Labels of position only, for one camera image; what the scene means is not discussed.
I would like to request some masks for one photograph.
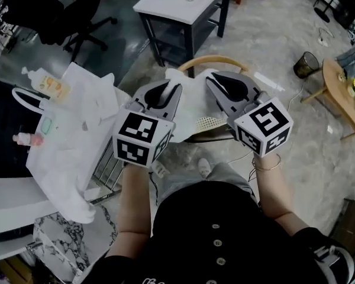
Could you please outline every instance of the trash can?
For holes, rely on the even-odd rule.
[[[318,70],[320,68],[319,65],[317,58],[312,53],[306,51],[294,65],[293,71],[298,78],[303,79]]]

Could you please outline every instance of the bag handle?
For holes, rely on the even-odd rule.
[[[22,89],[22,88],[14,88],[14,89],[12,89],[12,96],[13,96],[13,98],[16,99],[16,101],[18,103],[20,103],[23,107],[26,107],[27,109],[30,109],[31,111],[34,111],[34,112],[36,112],[38,114],[43,115],[44,111],[42,109],[40,109],[38,107],[35,107],[34,105],[31,105],[28,102],[26,102],[25,100],[21,99],[20,96],[17,95],[17,93],[23,93],[24,95],[32,97],[33,99],[36,99],[36,100],[38,100],[40,102],[42,102],[44,100],[43,98],[41,98],[41,97],[39,97],[39,96],[29,92],[29,91],[26,91],[25,89]]]

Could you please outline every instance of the table leg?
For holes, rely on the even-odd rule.
[[[153,51],[154,58],[155,58],[156,62],[158,62],[159,66],[164,66],[164,61],[160,57],[159,48],[155,42],[155,32],[153,30],[153,26],[150,22],[150,19],[147,18],[147,16],[145,16],[142,13],[140,13],[140,17],[141,17],[141,20],[143,23],[143,27],[146,30],[146,34],[150,40],[150,47],[151,47],[151,50]]]
[[[347,135],[345,137],[341,137],[341,141],[346,141],[347,139],[352,138],[354,136],[355,136],[355,133],[349,134],[349,135]]]
[[[322,94],[324,91],[327,90],[327,87],[325,86],[324,88],[320,89],[319,91],[316,91],[315,93],[313,93],[312,95],[310,95],[309,97],[306,97],[304,99],[301,99],[301,103],[307,103],[309,102],[311,99],[317,97],[318,95]]]
[[[193,27],[189,24],[186,24],[184,27],[184,41],[185,41],[186,59],[187,61],[190,61],[195,57],[195,43],[193,42]],[[190,78],[195,77],[194,67],[190,67],[188,69],[188,76]]]
[[[230,0],[222,0],[221,2],[221,13],[220,21],[218,22],[217,36],[222,38],[224,36],[224,30],[226,25],[227,11],[229,9]]]

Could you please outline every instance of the marble floor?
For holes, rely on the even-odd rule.
[[[317,17],[312,6],[314,1],[242,0],[240,6],[232,2],[224,37],[218,38],[212,33],[197,56],[222,54],[247,64],[251,75],[258,72],[275,83],[267,85],[255,79],[285,107],[304,87],[289,108],[295,121],[292,135],[278,151],[293,193],[296,213],[310,226],[328,234],[343,198],[355,199],[355,137],[340,142],[351,128],[327,104],[317,100],[306,105],[300,103],[308,91],[319,87],[322,77],[319,74],[301,80],[292,67],[305,51],[314,53],[322,62],[323,58],[334,58],[351,45],[347,31],[337,24],[330,11],[327,14],[331,21],[327,25]],[[317,41],[320,27],[334,36],[322,31],[328,47]],[[206,64],[205,67],[231,69],[221,64]],[[205,67],[197,67],[196,72]],[[146,49],[122,80],[120,88],[132,94],[140,85],[163,78],[164,71],[165,68],[155,63],[150,49]],[[183,170],[195,168],[201,156],[209,156],[210,162],[215,164],[230,162],[248,152],[248,148],[234,140],[169,144],[160,160],[168,169]],[[252,155],[248,155],[230,165],[248,178],[252,170],[251,159]],[[256,181],[251,182],[257,193]]]

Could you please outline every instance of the office chair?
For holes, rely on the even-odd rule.
[[[100,0],[77,0],[64,8],[58,0],[4,0],[8,12],[3,15],[3,20],[36,31],[43,44],[62,45],[68,36],[77,33],[63,47],[68,52],[73,51],[71,62],[74,62],[85,40],[99,45],[101,50],[108,49],[103,41],[90,35],[108,21],[117,23],[117,19],[112,17],[91,23],[99,3]]]

